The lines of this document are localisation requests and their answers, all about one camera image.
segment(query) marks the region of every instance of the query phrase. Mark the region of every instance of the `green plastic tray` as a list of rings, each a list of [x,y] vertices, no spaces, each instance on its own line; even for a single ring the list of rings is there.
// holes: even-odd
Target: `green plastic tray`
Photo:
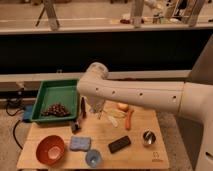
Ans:
[[[37,99],[33,108],[32,122],[49,123],[67,121],[77,117],[79,94],[76,90],[77,80],[52,80],[43,81],[39,88]],[[65,117],[53,115],[43,116],[41,113],[51,105],[61,103],[70,112]]]

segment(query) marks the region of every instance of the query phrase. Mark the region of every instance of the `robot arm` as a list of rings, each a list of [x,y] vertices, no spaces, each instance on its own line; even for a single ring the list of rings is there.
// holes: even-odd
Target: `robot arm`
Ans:
[[[108,69],[93,63],[79,80],[77,89],[87,97],[94,112],[104,100],[145,106],[180,114],[204,125],[196,171],[213,169],[213,86],[184,82],[133,82],[107,80]]]
[[[178,113],[183,82],[110,81],[107,76],[103,64],[93,63],[78,83],[78,91],[87,96],[93,110],[98,111],[98,101],[108,99]]]

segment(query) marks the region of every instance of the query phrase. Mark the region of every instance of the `orange bowl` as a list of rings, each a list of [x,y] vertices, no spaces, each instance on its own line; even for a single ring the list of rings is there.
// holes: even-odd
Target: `orange bowl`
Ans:
[[[65,144],[61,137],[51,135],[44,138],[38,145],[36,150],[36,158],[45,165],[56,163],[65,151]]]

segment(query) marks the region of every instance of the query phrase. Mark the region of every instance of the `metal rod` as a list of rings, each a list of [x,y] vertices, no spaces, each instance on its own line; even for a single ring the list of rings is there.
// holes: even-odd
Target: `metal rod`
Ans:
[[[44,7],[45,7],[45,10],[47,13],[47,17],[49,20],[51,30],[57,31],[60,27],[60,24],[57,19],[52,0],[43,0],[43,3],[44,3]]]
[[[39,25],[39,23],[41,22],[41,18],[43,17],[43,15],[44,15],[44,11],[45,11],[45,7],[43,7],[43,9],[42,9],[42,11],[41,11],[41,13],[40,13],[40,15],[39,15],[39,17],[38,17],[38,21],[37,21],[37,23],[36,23],[36,27]]]
[[[131,9],[131,20],[135,28],[141,27],[144,0],[133,0]]]
[[[189,17],[188,24],[190,27],[193,27],[197,24],[198,15],[205,3],[205,0],[196,0],[195,5],[193,7],[191,16]]]

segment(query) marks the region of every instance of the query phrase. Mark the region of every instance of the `carrot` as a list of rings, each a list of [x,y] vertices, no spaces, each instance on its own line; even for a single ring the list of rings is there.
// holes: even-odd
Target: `carrot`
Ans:
[[[131,129],[131,116],[132,116],[133,112],[134,112],[134,109],[129,109],[127,111],[127,116],[126,116],[126,120],[125,120],[125,129],[126,130]]]

